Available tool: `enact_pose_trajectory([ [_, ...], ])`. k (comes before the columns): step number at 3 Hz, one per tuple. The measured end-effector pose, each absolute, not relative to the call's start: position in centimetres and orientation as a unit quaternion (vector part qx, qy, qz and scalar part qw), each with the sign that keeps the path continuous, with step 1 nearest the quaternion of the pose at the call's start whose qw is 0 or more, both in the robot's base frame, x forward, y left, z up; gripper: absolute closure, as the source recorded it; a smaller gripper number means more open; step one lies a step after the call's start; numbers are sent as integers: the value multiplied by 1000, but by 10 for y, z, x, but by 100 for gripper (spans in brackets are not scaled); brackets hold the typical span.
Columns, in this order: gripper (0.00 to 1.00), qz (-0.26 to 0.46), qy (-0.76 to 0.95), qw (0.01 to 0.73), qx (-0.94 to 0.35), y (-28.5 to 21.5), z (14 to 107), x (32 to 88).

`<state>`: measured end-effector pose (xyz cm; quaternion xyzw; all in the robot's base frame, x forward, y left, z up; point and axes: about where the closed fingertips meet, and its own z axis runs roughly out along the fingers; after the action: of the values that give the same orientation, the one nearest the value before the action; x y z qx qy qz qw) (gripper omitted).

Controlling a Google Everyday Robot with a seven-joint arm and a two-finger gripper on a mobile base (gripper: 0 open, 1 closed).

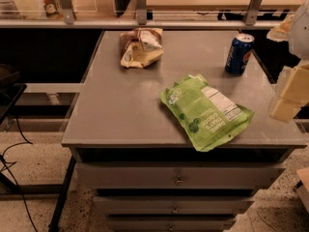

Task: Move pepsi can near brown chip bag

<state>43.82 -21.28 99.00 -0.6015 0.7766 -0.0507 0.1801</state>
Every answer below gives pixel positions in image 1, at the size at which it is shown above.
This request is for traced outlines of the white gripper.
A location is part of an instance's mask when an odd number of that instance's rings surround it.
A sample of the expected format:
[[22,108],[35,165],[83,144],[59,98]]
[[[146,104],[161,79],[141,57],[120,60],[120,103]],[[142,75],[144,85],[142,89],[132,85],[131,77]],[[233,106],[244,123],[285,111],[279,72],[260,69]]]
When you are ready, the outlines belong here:
[[[289,51],[300,59],[309,59],[309,0],[267,33],[274,42],[289,40]],[[301,108],[309,103],[309,64],[294,68],[284,67],[278,76],[274,97],[269,105],[269,116],[290,122]]]

